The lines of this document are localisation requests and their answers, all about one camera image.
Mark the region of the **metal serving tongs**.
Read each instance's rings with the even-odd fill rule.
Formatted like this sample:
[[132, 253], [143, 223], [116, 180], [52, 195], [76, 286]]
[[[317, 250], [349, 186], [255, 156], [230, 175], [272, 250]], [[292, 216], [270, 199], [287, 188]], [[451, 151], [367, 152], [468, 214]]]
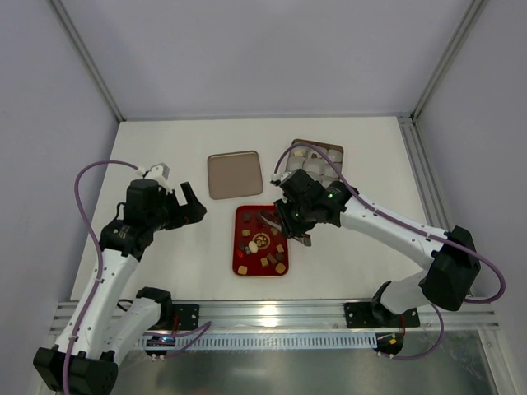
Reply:
[[[270, 225], [272, 228], [276, 228], [277, 230], [280, 231], [280, 233], [285, 237], [286, 237], [286, 226], [282, 223], [282, 221], [275, 215], [275, 212], [272, 211], [272, 213], [274, 214], [274, 218], [265, 218], [262, 216], [261, 214], [261, 211], [268, 211], [268, 210], [260, 210], [259, 211], [259, 217], [261, 218], [261, 220], [265, 223], [267, 223], [268, 225]], [[302, 245], [306, 246], [306, 247], [311, 247], [312, 246], [312, 242], [311, 242], [311, 237], [309, 239], [305, 238], [305, 239], [298, 239], [298, 238], [294, 238], [293, 240], [301, 243]]]

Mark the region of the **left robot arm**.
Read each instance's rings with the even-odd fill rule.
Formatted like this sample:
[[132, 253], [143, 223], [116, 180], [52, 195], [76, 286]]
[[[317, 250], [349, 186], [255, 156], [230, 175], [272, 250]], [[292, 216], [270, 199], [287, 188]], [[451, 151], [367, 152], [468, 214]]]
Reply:
[[111, 321], [128, 280], [154, 234], [200, 222], [207, 210], [188, 182], [186, 203], [157, 179], [135, 179], [126, 192], [123, 217], [113, 219], [96, 239], [97, 261], [68, 325], [50, 348], [39, 348], [33, 365], [46, 386], [64, 394], [109, 394], [125, 356], [149, 329], [170, 324], [169, 291], [139, 290], [128, 310]]

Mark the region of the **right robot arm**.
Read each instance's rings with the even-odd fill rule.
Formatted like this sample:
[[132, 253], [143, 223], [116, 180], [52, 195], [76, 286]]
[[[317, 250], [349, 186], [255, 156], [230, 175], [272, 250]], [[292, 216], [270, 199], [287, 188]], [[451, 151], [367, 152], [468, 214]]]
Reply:
[[282, 190], [274, 206], [288, 239], [305, 238], [316, 225], [329, 224], [369, 236], [419, 266], [416, 274], [387, 281], [374, 294], [371, 313], [379, 323], [386, 325], [426, 304], [457, 311], [465, 302], [481, 270], [467, 230], [410, 221], [378, 207], [346, 182], [325, 187], [301, 169], [275, 174], [271, 183]]

